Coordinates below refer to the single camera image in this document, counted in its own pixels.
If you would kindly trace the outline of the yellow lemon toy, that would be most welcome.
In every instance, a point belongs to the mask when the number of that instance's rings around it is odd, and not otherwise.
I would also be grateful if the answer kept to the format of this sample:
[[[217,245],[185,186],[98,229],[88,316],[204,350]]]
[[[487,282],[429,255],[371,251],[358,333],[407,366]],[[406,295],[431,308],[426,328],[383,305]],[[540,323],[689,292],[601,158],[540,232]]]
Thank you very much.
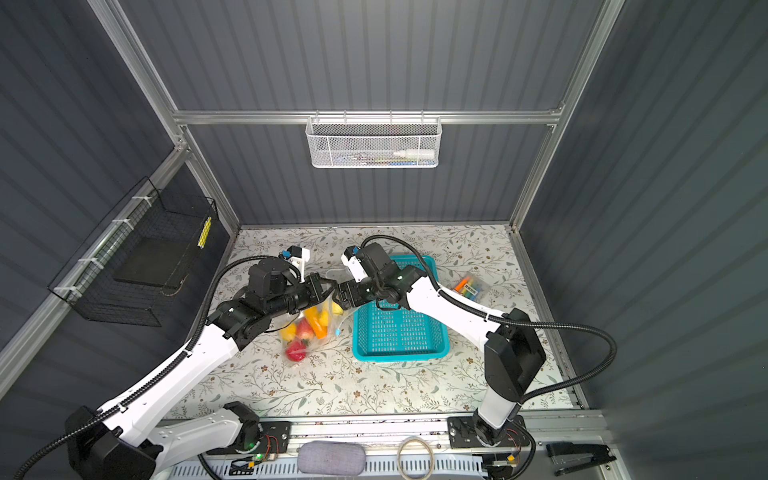
[[[297,335],[297,326],[291,323],[280,330],[280,337],[285,342],[292,342]]]

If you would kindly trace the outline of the teal plastic basket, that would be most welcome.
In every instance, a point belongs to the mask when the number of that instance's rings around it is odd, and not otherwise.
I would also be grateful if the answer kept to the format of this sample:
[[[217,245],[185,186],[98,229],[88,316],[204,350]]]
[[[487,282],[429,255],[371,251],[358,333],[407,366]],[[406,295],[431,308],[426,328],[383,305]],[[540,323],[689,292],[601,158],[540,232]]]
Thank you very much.
[[[362,362],[411,362],[440,359],[450,351],[447,327],[412,310],[395,310],[381,301],[359,307],[353,316],[352,351]]]

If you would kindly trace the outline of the clear zip top bag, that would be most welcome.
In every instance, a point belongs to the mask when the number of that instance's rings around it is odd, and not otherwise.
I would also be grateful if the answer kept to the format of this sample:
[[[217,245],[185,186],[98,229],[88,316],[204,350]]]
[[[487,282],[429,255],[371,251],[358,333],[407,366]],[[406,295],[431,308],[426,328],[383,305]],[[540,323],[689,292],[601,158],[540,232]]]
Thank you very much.
[[[279,317],[275,325],[285,358],[301,362],[332,340],[339,340],[351,323],[353,312],[342,307],[331,294],[316,306]]]

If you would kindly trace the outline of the yellow pear toy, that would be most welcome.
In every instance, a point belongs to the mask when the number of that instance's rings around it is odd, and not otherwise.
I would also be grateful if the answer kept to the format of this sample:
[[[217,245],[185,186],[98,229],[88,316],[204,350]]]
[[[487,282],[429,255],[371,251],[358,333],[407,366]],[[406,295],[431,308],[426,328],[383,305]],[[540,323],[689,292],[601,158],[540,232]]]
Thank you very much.
[[[327,329],[334,329],[344,316],[344,310],[335,302],[325,302],[318,306],[318,320]]]

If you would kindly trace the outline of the orange carrot toy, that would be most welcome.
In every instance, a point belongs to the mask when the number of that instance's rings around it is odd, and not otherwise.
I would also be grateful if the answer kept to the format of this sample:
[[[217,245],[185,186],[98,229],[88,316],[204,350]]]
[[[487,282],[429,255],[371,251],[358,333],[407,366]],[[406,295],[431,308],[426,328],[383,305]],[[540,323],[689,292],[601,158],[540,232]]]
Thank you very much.
[[[304,311],[304,317],[312,326],[315,336],[318,339],[324,339],[328,334],[328,329],[320,325],[318,313],[318,307],[311,307]]]

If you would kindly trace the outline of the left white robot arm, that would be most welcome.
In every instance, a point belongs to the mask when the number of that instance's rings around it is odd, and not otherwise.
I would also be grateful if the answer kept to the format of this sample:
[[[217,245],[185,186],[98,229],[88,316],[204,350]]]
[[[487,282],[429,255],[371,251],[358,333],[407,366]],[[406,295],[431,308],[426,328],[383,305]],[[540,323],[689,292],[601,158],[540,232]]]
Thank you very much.
[[[172,407],[204,377],[271,329],[328,300],[336,281],[304,273],[288,253],[248,258],[248,284],[220,303],[168,359],[96,410],[82,407],[65,424],[71,468],[83,479],[150,479],[208,451],[260,454],[271,448],[259,416],[233,401],[196,420],[161,426]]]

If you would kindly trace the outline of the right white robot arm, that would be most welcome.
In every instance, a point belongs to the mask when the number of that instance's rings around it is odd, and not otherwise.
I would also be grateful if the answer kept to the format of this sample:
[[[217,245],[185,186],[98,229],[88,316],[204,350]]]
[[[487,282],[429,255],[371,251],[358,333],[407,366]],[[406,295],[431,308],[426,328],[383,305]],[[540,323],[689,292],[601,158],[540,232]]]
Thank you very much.
[[[350,246],[342,262],[352,275],[337,288],[334,301],[343,308],[385,302],[439,321],[483,354],[487,389],[473,414],[479,441],[497,445],[508,422],[525,403],[524,396],[546,361],[546,353],[529,316],[484,307],[439,283],[424,257],[399,266],[376,241]]]

